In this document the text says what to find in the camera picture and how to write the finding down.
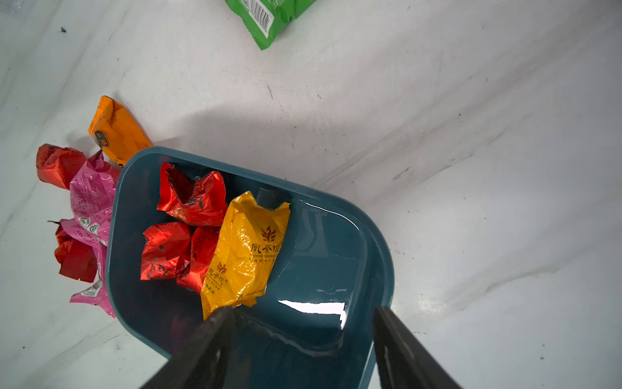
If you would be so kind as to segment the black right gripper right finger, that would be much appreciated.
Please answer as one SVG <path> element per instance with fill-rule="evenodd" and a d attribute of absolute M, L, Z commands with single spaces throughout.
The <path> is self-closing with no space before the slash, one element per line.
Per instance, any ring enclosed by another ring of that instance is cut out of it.
<path fill-rule="evenodd" d="M 374 309 L 373 339 L 383 388 L 460 387 L 391 309 Z"/>

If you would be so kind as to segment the orange tea bag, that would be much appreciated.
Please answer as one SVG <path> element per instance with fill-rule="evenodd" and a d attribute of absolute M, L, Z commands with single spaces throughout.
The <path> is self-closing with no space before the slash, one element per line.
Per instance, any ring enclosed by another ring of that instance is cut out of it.
<path fill-rule="evenodd" d="M 88 133 L 107 157 L 121 167 L 137 152 L 153 146 L 125 106 L 107 96 L 100 98 Z"/>

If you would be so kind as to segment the yellow tea bag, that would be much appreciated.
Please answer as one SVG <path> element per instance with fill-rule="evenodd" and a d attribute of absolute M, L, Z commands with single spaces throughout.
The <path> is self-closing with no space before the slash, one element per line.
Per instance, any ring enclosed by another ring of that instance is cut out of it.
<path fill-rule="evenodd" d="M 289 203 L 270 210 L 249 191 L 232 200 L 200 293 L 204 319 L 221 307 L 252 307 L 265 294 L 290 215 Z"/>

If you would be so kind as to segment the red tea bag top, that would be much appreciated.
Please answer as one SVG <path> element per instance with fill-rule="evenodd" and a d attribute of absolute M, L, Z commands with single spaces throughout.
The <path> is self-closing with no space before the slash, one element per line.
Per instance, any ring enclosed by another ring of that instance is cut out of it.
<path fill-rule="evenodd" d="M 72 147 L 44 144 L 37 151 L 37 177 L 43 183 L 69 190 L 71 180 L 86 160 L 84 153 Z"/>

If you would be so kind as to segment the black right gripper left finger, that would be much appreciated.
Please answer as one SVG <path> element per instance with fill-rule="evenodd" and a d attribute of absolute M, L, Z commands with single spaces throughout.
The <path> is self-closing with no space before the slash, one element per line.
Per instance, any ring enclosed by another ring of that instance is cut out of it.
<path fill-rule="evenodd" d="M 199 325 L 186 345 L 144 385 L 144 388 L 222 388 L 235 329 L 230 306 L 216 310 Z"/>

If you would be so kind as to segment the red tea bag lone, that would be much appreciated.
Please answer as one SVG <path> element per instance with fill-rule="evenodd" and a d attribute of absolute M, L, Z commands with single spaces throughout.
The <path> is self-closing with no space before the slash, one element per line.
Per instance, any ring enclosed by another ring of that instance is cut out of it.
<path fill-rule="evenodd" d="M 140 280 L 171 280 L 190 264 L 190 229 L 182 222 L 152 225 L 144 231 Z"/>

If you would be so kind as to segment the red tea bag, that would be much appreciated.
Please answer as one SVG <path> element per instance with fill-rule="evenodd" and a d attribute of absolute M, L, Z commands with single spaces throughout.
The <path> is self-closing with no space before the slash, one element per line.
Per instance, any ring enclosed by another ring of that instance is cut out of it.
<path fill-rule="evenodd" d="M 175 165 L 161 165 L 158 211 L 190 226 L 220 227 L 227 209 L 225 180 L 219 172 L 193 181 Z"/>
<path fill-rule="evenodd" d="M 219 241 L 219 227 L 197 227 L 190 240 L 190 261 L 177 284 L 181 287 L 201 293 L 207 270 L 212 263 L 215 249 Z"/>
<path fill-rule="evenodd" d="M 71 180 L 86 160 L 84 153 L 72 147 L 44 144 L 37 151 L 37 177 L 43 183 L 69 190 Z"/>
<path fill-rule="evenodd" d="M 92 283 L 97 275 L 97 257 L 92 247 L 69 235 L 65 220 L 54 221 L 58 247 L 54 256 L 61 265 L 59 274 L 73 280 Z"/>

